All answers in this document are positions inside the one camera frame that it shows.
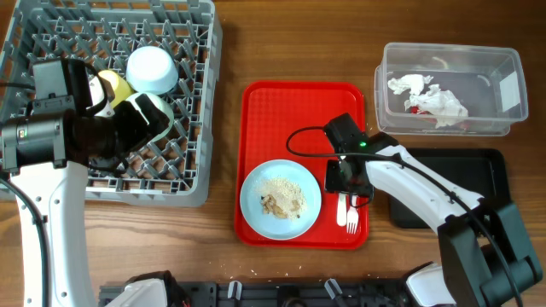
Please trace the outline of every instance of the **white knife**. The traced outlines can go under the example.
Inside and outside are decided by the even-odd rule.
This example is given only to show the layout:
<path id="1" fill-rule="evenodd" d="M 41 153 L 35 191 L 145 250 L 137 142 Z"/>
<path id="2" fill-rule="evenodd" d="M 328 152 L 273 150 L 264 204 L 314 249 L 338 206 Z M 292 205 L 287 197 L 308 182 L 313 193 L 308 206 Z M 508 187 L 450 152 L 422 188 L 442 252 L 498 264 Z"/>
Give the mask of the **white knife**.
<path id="1" fill-rule="evenodd" d="M 347 196 L 343 193 L 338 194 L 338 225 L 344 227 L 347 225 Z"/>

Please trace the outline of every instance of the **fork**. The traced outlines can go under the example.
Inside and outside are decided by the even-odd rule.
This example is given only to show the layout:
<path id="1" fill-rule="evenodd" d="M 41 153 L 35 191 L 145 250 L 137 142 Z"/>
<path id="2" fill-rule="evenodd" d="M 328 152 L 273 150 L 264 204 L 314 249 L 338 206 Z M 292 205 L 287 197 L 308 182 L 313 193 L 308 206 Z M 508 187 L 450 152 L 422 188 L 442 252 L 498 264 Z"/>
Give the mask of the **fork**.
<path id="1" fill-rule="evenodd" d="M 351 208 L 347 212 L 347 234 L 354 235 L 358 226 L 357 196 L 351 196 Z"/>

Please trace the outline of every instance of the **transparent container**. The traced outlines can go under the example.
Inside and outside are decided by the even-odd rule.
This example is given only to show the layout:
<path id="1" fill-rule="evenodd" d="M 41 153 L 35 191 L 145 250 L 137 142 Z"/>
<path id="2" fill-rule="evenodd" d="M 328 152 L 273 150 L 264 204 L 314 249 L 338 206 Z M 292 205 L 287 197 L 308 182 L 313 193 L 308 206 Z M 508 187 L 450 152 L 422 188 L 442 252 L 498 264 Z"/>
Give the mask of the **transparent container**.
<path id="1" fill-rule="evenodd" d="M 406 74 L 433 76 L 430 84 L 450 90 L 468 110 L 455 125 L 436 128 L 438 119 L 457 116 L 413 114 L 401 95 L 387 86 Z M 375 70 L 375 111 L 381 131 L 390 134 L 505 136 L 510 125 L 529 115 L 526 82 L 518 52 L 510 48 L 431 43 L 389 43 Z"/>

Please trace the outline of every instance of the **plate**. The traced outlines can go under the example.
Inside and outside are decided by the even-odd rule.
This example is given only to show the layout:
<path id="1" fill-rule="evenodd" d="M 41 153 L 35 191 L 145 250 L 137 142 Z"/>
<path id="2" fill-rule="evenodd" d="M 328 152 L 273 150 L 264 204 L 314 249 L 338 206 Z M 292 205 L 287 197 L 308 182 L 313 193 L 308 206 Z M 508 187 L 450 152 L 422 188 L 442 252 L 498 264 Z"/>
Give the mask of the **plate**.
<path id="1" fill-rule="evenodd" d="M 264 214 L 258 192 L 263 181 L 284 177 L 301 187 L 307 202 L 305 210 L 294 220 L 280 219 L 273 214 Z M 260 235 L 272 240 L 290 240 L 296 238 L 315 223 L 321 210 L 321 190 L 317 180 L 304 166 L 285 159 L 265 162 L 248 174 L 241 187 L 241 211 L 248 225 Z"/>

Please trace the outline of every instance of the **black container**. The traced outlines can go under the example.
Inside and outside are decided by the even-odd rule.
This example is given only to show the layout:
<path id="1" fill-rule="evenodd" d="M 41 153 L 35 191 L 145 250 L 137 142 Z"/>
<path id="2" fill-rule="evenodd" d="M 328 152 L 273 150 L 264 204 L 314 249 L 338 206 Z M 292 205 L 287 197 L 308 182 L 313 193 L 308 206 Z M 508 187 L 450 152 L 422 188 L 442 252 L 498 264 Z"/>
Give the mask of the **black container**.
<path id="1" fill-rule="evenodd" d="M 412 148 L 409 153 L 440 176 L 484 197 L 510 200 L 502 153 L 496 149 Z M 392 222 L 406 229 L 428 226 L 400 201 L 389 196 Z"/>

